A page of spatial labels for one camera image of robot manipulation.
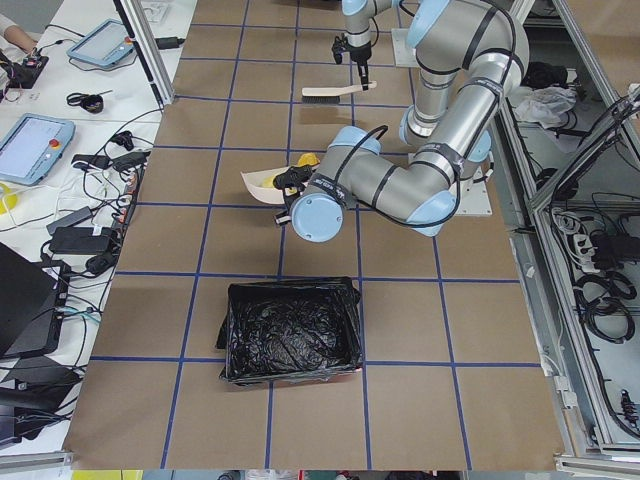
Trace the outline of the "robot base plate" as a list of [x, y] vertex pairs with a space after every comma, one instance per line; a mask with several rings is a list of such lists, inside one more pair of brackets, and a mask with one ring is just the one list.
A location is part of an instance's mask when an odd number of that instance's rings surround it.
[[467, 179], [460, 183], [460, 204], [456, 216], [489, 217], [493, 209], [485, 181]]
[[415, 49], [407, 43], [408, 30], [394, 28], [391, 30], [394, 62], [396, 67], [418, 68]]

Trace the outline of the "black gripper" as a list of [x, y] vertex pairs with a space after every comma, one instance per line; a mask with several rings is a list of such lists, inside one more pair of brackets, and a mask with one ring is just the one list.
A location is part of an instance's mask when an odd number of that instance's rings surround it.
[[312, 175], [312, 166], [291, 166], [274, 178], [273, 185], [282, 192], [285, 206], [285, 210], [274, 217], [276, 225], [286, 225], [291, 221], [293, 203], [304, 192]]
[[350, 46], [349, 53], [351, 60], [357, 65], [362, 90], [367, 91], [370, 84], [368, 61], [372, 56], [372, 46], [370, 44]]

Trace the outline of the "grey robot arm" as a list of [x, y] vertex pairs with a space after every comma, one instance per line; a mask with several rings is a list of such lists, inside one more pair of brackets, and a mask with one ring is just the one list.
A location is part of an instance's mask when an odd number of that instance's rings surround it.
[[358, 70], [358, 78], [363, 91], [370, 86], [368, 61], [372, 56], [372, 48], [377, 42], [371, 37], [371, 23], [376, 24], [375, 17], [390, 9], [401, 9], [409, 16], [415, 12], [408, 10], [402, 1], [377, 0], [344, 0], [341, 11], [344, 17], [345, 31], [334, 38], [331, 47], [334, 62], [340, 65], [343, 55], [348, 54]]
[[423, 1], [408, 28], [407, 46], [420, 68], [415, 102], [399, 135], [416, 151], [407, 167], [385, 159], [386, 127], [342, 128], [314, 170], [289, 169], [293, 187], [276, 222], [310, 242], [326, 242], [346, 209], [361, 203], [386, 219], [435, 236], [459, 208], [471, 183], [488, 123], [518, 87], [529, 62], [523, 17], [493, 1]]

